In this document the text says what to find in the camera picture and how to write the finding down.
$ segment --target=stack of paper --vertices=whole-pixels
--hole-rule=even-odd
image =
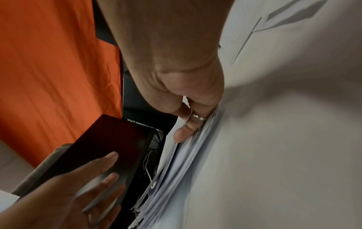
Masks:
[[[172,194],[216,123],[218,114],[217,110],[214,111],[202,128],[181,144],[173,141],[174,132],[184,125],[181,119],[177,120],[166,137],[157,174],[134,206],[139,214],[129,228],[137,226],[139,229],[149,229],[161,217]]]

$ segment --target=person's left hand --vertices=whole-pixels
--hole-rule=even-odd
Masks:
[[[114,206],[95,225],[102,213],[123,193],[119,185],[106,199],[86,212],[93,200],[107,190],[117,179],[112,173],[99,185],[76,197],[76,193],[95,177],[101,175],[117,161],[118,154],[91,161],[78,169],[56,176],[0,214],[0,228],[6,229],[106,229],[117,217],[121,206]]]

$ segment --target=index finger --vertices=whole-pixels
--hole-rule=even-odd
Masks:
[[[110,169],[118,159],[117,152],[111,152],[105,157],[90,161],[87,164],[64,174],[72,182],[74,191],[83,188],[87,183]]]

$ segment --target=orange fabric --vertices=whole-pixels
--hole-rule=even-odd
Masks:
[[[0,138],[37,166],[121,117],[119,51],[96,38],[91,0],[0,2]]]

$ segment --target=ring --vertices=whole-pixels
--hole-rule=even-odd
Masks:
[[[205,120],[207,120],[207,118],[201,117],[200,115],[197,115],[194,113],[193,110],[191,110],[191,113],[189,115],[189,118],[187,119],[187,121],[189,121],[191,119],[191,117],[197,119],[198,121],[204,122]]]

